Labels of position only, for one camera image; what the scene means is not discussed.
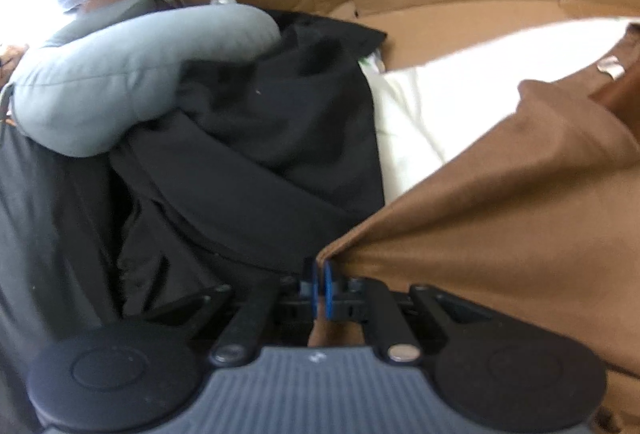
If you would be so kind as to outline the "grey neck pillow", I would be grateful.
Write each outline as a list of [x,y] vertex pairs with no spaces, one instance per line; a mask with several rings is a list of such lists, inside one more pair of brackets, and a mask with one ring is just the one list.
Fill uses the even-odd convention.
[[234,0],[119,1],[21,56],[1,90],[1,120],[56,153],[93,157],[175,108],[184,62],[247,62],[280,38],[267,12]]

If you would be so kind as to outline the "black garment pile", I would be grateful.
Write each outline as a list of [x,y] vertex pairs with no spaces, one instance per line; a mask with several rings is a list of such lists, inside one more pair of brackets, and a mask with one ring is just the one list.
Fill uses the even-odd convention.
[[298,275],[383,206],[361,60],[385,34],[303,13],[276,20],[280,42],[252,62],[187,63],[175,108],[111,151],[134,198],[117,262],[126,315]]

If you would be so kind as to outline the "brown printed t-shirt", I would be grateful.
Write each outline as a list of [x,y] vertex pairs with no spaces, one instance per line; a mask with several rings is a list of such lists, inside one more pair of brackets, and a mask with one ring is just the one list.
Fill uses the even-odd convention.
[[639,27],[326,246],[320,261],[394,290],[424,282],[592,348],[598,429],[639,428]]

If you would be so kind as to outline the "dark grey pillow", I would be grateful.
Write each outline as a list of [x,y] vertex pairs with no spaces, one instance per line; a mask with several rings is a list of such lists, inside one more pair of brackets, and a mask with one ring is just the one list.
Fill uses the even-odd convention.
[[131,209],[105,155],[64,157],[1,128],[1,429],[35,433],[28,367],[44,347],[122,314]]

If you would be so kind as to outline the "cream bear print bedsheet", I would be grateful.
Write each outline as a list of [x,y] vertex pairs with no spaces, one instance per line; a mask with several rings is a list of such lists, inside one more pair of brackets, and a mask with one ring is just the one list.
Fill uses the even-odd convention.
[[606,79],[622,73],[624,54],[615,47],[638,25],[636,18],[551,23],[393,72],[379,56],[362,60],[374,101],[385,201],[438,171],[513,113],[524,80],[555,82],[589,65]]

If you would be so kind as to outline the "small teddy bear toy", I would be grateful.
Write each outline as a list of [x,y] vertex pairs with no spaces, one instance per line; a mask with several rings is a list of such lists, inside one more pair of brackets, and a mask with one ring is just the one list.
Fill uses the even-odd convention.
[[0,87],[9,82],[12,73],[22,60],[27,49],[27,46],[0,46]]

